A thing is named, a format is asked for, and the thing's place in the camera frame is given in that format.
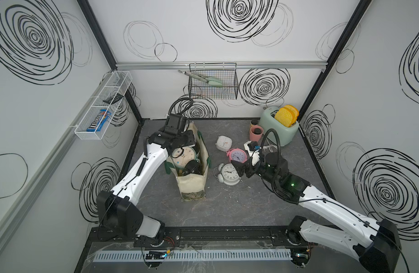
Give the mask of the pink round alarm clock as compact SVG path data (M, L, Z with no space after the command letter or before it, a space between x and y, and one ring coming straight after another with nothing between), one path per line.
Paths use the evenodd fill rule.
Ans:
M228 150L226 152L226 156L228 157L230 162L235 161L245 163L248 160L248 154L246 153L246 151L239 148Z

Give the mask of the white twin bell clock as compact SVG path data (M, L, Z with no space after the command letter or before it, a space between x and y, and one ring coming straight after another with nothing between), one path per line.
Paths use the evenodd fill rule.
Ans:
M216 177L220 183L223 183L228 186L235 186L241 181L241 178L238 175L232 163L221 163L217 167L217 170L218 174L216 175Z

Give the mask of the green round alarm clock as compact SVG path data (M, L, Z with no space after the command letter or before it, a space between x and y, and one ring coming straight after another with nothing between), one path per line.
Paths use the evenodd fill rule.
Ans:
M180 147L173 151L171 158L175 167L183 169L190 161L197 159L197 153L193 147Z

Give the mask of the small black twin bell clock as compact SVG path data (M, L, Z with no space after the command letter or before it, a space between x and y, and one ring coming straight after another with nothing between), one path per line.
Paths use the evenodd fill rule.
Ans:
M202 165L198 160L191 160L184 167L183 176L189 174L202 175Z

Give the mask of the cream canvas tote bag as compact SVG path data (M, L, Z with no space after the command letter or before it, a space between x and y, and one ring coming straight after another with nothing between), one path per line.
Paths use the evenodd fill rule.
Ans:
M178 148L173 156L164 162L166 174L173 174L183 201L201 200L206 197L205 186L211 166L211 157L202 133L193 122L189 129L193 132L195 144Z

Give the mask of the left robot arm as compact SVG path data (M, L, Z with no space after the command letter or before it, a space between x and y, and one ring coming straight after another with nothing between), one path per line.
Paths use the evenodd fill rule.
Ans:
M111 190L97 195L99 225L123 237L146 237L156 245L163 242L165 224L144 215L137 204L158 167L174 150L195 144L193 131L186 130L186 125L182 114L169 114L164 127L143 141L143 153L131 170Z

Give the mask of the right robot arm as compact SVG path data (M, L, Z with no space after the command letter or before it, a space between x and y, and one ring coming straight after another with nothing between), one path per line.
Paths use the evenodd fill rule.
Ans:
M370 273L393 273L401 256L398 229L389 220L378 221L358 213L291 173L278 152L232 161L239 176L259 176L285 202L306 208L334 224L328 227L296 216L286 229L293 245L305 242L326 246L357 260Z

